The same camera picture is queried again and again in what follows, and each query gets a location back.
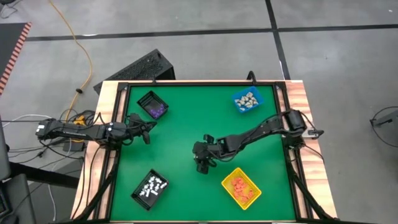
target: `yellow tray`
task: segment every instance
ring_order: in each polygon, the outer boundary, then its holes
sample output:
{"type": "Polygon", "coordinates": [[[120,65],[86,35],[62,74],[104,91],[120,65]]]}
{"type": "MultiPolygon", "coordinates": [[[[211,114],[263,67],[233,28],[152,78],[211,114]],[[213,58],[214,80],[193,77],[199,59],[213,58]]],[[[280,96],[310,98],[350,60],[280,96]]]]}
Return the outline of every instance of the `yellow tray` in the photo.
{"type": "Polygon", "coordinates": [[[261,195],[261,190],[253,183],[253,181],[251,181],[251,179],[239,167],[236,168],[234,171],[232,171],[230,175],[225,177],[225,179],[221,182],[221,184],[243,210],[246,210],[261,195]],[[234,185],[232,184],[232,180],[234,180],[237,177],[242,178],[243,182],[248,185],[243,190],[245,194],[247,194],[250,191],[250,189],[252,189],[253,196],[247,202],[240,201],[234,195],[234,185]]]}

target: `computer keyboard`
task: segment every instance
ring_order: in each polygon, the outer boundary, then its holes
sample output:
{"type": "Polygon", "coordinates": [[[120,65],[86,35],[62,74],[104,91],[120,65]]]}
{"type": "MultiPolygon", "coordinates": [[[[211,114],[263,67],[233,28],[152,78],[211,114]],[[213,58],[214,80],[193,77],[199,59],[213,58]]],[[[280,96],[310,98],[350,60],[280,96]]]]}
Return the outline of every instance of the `computer keyboard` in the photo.
{"type": "Polygon", "coordinates": [[[0,182],[0,218],[5,217],[11,212],[11,208],[9,206],[9,202],[6,197],[6,193],[2,187],[2,183],[0,182]]]}

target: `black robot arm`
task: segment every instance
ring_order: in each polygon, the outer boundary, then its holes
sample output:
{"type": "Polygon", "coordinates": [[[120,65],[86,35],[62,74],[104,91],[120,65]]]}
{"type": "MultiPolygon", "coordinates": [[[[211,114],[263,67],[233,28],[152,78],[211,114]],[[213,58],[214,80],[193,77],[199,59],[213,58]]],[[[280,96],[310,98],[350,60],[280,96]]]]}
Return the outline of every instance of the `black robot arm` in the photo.
{"type": "Polygon", "coordinates": [[[73,123],[63,123],[56,119],[46,119],[39,122],[36,136],[39,140],[54,139],[57,137],[74,138],[96,141],[100,146],[115,149],[124,140],[142,136],[146,144],[150,143],[149,131],[157,124],[145,122],[138,114],[131,114],[129,124],[111,122],[106,124],[94,124],[92,126],[80,126],[73,123]]]}
{"type": "Polygon", "coordinates": [[[255,128],[242,134],[232,134],[219,138],[206,134],[206,142],[196,142],[193,146],[194,160],[197,171],[208,173],[208,167],[216,167],[214,159],[222,162],[230,161],[238,152],[248,144],[267,137],[271,134],[284,134],[292,137],[300,136],[307,129],[307,125],[298,110],[290,110],[265,119],[255,128]],[[284,128],[284,119],[289,129],[284,128]]]}

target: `green tabletop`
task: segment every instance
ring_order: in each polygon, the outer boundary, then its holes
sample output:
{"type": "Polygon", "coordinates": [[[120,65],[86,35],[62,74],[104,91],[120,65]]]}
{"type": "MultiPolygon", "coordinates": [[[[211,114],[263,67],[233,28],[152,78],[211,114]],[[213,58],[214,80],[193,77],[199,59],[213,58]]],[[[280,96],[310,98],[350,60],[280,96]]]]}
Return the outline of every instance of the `green tabletop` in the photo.
{"type": "Polygon", "coordinates": [[[294,220],[294,209],[279,135],[268,136],[240,152],[231,162],[217,162],[209,174],[196,171],[192,148],[204,134],[215,138],[240,134],[276,114],[271,86],[258,86],[264,103],[240,113],[232,95],[247,86],[133,86],[127,114],[153,119],[137,104],[154,91],[168,105],[168,112],[150,132],[150,145],[135,138],[123,146],[114,191],[111,220],[211,221],[294,220]],[[221,181],[240,167],[260,188],[262,195],[247,209],[233,200],[221,181]],[[145,175],[154,169],[170,184],[152,209],[143,209],[131,198],[145,175]]]}

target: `orange and white stripes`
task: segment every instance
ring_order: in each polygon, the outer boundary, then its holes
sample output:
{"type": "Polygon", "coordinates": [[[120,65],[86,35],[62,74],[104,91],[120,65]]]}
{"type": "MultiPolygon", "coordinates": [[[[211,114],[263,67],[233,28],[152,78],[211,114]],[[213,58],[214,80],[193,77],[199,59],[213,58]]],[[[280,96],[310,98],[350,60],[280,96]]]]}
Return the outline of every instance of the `orange and white stripes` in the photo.
{"type": "Polygon", "coordinates": [[[11,57],[6,65],[6,69],[3,71],[2,75],[0,76],[0,96],[4,92],[7,81],[11,75],[11,71],[14,68],[15,63],[17,62],[18,55],[21,52],[21,49],[22,49],[22,46],[24,45],[27,34],[29,33],[30,27],[32,27],[32,23],[28,22],[27,24],[25,24],[25,27],[23,28],[22,33],[19,36],[19,39],[17,41],[17,44],[14,47],[11,57]]]}

